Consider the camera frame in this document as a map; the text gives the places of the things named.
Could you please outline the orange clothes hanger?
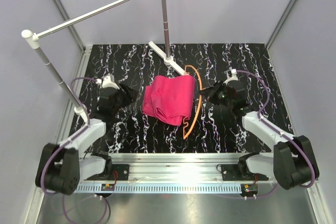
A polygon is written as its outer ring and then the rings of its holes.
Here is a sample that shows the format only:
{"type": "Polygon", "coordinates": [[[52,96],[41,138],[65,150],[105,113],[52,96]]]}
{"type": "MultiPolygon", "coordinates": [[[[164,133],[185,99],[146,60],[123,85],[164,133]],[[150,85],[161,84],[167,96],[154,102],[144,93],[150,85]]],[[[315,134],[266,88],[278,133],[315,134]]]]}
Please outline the orange clothes hanger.
{"type": "MultiPolygon", "coordinates": [[[[198,72],[198,70],[193,65],[185,65],[185,67],[184,67],[185,74],[190,74],[187,71],[188,68],[191,68],[195,72],[195,74],[197,76],[197,79],[198,79],[199,90],[202,91],[203,90],[203,84],[202,84],[202,78],[200,76],[200,73],[198,72]]],[[[193,128],[194,128],[194,126],[197,122],[197,118],[199,116],[201,107],[202,107],[202,95],[200,94],[199,98],[198,98],[198,104],[197,104],[196,112],[195,112],[195,115],[194,115],[194,118],[192,120],[191,125],[189,125],[189,122],[188,122],[186,117],[183,118],[183,140],[186,140],[189,137],[189,135],[192,133],[192,130],[193,130],[193,128]]]]}

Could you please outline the pink trousers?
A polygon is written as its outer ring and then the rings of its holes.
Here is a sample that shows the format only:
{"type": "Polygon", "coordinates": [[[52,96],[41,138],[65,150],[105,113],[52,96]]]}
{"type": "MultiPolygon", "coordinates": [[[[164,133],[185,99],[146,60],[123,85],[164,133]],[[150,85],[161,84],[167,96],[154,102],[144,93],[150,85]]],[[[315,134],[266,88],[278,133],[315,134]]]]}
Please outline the pink trousers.
{"type": "Polygon", "coordinates": [[[167,78],[156,76],[145,87],[142,112],[161,122],[180,126],[192,113],[195,79],[190,75],[167,78]]]}

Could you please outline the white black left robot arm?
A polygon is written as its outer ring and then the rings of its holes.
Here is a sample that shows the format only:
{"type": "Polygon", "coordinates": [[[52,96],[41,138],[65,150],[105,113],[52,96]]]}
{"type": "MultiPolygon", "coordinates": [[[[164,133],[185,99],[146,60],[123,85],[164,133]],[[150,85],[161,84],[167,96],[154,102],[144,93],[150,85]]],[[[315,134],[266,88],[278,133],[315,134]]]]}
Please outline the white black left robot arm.
{"type": "Polygon", "coordinates": [[[137,96],[138,91],[124,83],[102,88],[89,122],[59,144],[44,146],[35,185],[47,194],[71,195],[88,178],[110,179],[111,157],[99,152],[84,156],[84,152],[106,134],[119,110],[135,102],[137,96]]]}

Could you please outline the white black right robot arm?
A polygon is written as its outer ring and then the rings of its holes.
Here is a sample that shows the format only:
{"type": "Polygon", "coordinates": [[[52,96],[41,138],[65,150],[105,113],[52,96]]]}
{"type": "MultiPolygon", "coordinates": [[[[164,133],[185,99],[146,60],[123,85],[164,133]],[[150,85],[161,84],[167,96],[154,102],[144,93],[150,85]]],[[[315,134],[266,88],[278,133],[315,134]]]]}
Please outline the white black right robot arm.
{"type": "Polygon", "coordinates": [[[270,155],[249,153],[239,158],[238,176],[251,180],[256,174],[274,178],[285,190],[312,186],[320,176],[310,140],[283,131],[265,119],[247,101],[247,91],[239,80],[217,81],[199,91],[206,101],[226,108],[230,119],[259,138],[270,155]]]}

